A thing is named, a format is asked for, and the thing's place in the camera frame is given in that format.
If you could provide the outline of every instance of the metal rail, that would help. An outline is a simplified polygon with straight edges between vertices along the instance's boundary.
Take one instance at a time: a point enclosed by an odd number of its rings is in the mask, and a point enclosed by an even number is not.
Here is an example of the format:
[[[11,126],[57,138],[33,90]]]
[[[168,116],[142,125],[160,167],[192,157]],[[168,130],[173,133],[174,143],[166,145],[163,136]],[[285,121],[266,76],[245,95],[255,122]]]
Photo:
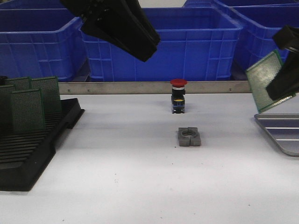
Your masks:
[[[60,94],[171,94],[169,82],[59,83]],[[189,82],[187,93],[251,93],[248,81]]]

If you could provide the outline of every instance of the white table surface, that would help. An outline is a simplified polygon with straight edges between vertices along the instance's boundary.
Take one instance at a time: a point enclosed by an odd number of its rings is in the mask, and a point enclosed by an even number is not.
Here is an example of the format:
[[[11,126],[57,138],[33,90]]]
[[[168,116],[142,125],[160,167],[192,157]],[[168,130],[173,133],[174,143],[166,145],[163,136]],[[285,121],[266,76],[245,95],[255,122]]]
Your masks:
[[[62,96],[86,112],[30,192],[0,192],[0,224],[298,224],[299,158],[255,123],[251,94]],[[296,113],[294,98],[269,113]],[[201,147],[179,147],[179,127]]]

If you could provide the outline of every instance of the gray bracket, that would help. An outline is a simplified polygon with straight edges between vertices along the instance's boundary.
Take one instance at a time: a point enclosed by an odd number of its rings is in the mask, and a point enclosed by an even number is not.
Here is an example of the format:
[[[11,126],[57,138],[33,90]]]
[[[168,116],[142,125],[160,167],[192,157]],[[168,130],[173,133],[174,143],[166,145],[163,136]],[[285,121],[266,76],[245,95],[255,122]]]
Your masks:
[[[179,146],[201,146],[200,134],[196,127],[178,128]]]

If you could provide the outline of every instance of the metal tray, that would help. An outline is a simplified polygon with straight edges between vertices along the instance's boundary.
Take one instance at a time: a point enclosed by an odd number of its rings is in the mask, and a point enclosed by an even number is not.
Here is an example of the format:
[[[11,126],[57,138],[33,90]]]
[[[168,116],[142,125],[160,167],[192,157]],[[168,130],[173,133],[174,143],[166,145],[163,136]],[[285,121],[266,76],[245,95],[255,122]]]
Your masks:
[[[283,153],[299,156],[299,114],[256,114],[255,119]]]

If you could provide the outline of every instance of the black plastic tray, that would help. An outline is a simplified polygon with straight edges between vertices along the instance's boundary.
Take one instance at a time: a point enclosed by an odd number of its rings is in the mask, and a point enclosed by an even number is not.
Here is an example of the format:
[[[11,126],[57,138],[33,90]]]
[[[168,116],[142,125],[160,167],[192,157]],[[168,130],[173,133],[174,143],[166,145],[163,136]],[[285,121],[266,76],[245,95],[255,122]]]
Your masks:
[[[0,190],[31,190],[56,152],[55,141],[66,128],[73,128],[84,112],[76,98],[61,103],[61,113],[45,116],[44,131],[1,134]]]

